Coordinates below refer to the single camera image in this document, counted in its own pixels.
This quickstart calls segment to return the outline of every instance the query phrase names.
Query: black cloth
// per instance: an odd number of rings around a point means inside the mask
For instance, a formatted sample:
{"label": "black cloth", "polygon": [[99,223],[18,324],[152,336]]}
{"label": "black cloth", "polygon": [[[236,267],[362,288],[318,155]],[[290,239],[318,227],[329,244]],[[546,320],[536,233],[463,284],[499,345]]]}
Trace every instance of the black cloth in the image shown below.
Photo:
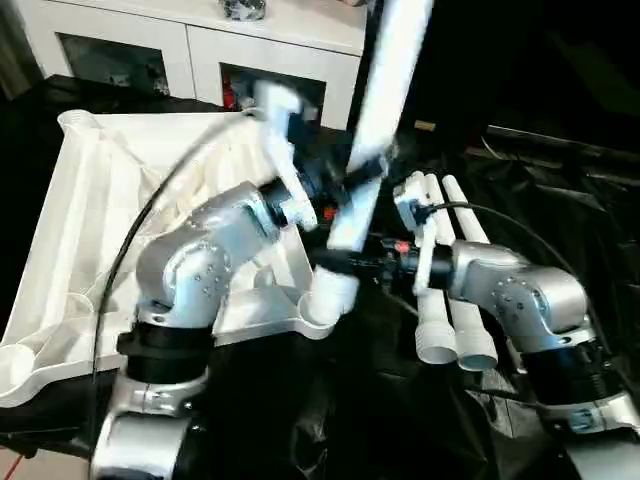
{"label": "black cloth", "polygon": [[[5,185],[11,198],[21,198],[19,210],[5,203],[15,228],[5,239],[13,252],[6,263],[7,283],[13,287],[3,297],[3,318],[8,317],[62,142],[56,116],[73,108],[94,113],[217,110],[192,100],[148,97],[63,77],[1,107],[4,161],[15,166],[6,169]],[[556,165],[540,166],[443,158],[428,146],[414,145],[393,173],[401,178],[415,168],[455,174],[470,201],[525,222],[565,255],[593,299],[609,343],[622,354],[621,365],[637,382],[636,167],[613,180],[588,176],[575,161],[558,159]],[[533,262],[554,264],[531,238],[495,218],[479,217],[492,242]],[[403,233],[388,186],[372,229]],[[322,235],[305,235],[304,240],[317,244]],[[285,334],[215,349],[207,400],[215,478],[572,478],[560,446],[542,429],[531,406],[471,391],[513,391],[500,330],[486,320],[501,358],[498,371],[484,377],[463,374],[455,365],[419,362],[416,319],[368,282],[361,286],[354,311],[323,341]],[[112,380],[112,373],[100,375],[102,398]],[[1,411],[0,443],[23,440],[88,457],[89,386],[88,377],[55,382],[30,402]],[[47,432],[34,433],[38,430]]]}

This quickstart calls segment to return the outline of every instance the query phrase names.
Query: white shelf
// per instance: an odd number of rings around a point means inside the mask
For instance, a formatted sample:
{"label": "white shelf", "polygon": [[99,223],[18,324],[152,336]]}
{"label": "white shelf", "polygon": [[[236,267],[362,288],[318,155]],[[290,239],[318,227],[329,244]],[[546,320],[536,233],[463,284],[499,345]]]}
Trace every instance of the white shelf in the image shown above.
{"label": "white shelf", "polygon": [[329,50],[360,57],[364,48],[366,7],[338,0],[267,0],[267,14],[255,22],[224,17],[218,0],[65,0],[230,33]]}

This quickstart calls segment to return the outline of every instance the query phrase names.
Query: floor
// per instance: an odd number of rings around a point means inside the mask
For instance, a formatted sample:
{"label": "floor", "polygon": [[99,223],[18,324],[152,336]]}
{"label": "floor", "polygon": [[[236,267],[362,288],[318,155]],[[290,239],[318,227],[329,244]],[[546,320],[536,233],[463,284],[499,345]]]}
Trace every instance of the floor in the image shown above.
{"label": "floor", "polygon": [[[0,450],[0,476],[5,477],[18,455],[10,450]],[[85,480],[87,462],[80,458],[40,450],[30,460],[18,464],[11,480]]]}

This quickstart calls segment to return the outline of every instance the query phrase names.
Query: red object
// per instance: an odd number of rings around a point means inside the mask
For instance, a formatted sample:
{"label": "red object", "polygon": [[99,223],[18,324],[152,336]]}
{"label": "red object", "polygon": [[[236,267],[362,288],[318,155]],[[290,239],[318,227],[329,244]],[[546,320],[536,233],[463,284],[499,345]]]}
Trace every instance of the red object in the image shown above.
{"label": "red object", "polygon": [[9,467],[9,470],[7,470],[7,473],[4,474],[4,480],[11,479],[11,477],[13,476],[13,472],[16,471],[16,468],[18,468],[18,465],[20,465],[20,462],[22,461],[23,458],[24,458],[23,455],[18,455],[16,457],[16,459],[13,461],[13,463]]}
{"label": "red object", "polygon": [[236,110],[236,96],[231,89],[231,78],[222,72],[222,105],[228,110]]}
{"label": "red object", "polygon": [[396,242],[396,251],[398,253],[409,253],[409,242]]}
{"label": "red object", "polygon": [[333,220],[333,218],[336,216],[336,209],[333,207],[324,207],[324,221],[325,222],[330,222]]}

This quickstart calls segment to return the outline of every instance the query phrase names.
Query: white cabinet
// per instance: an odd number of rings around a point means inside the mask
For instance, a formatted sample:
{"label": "white cabinet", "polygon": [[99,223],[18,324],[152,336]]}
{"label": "white cabinet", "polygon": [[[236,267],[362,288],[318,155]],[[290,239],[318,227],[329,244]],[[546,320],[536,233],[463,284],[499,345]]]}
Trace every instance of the white cabinet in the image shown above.
{"label": "white cabinet", "polygon": [[315,80],[322,91],[321,124],[346,127],[359,57],[198,27],[188,27],[188,34],[198,99],[223,105],[225,67]]}
{"label": "white cabinet", "polygon": [[276,79],[319,108],[321,125],[346,128],[366,7],[267,0],[263,20],[237,22],[224,17],[218,0],[13,1],[45,76],[75,76],[221,106],[229,106],[229,95],[239,96],[229,76]]}
{"label": "white cabinet", "polygon": [[186,27],[47,0],[18,0],[45,77],[60,74],[193,98]]}

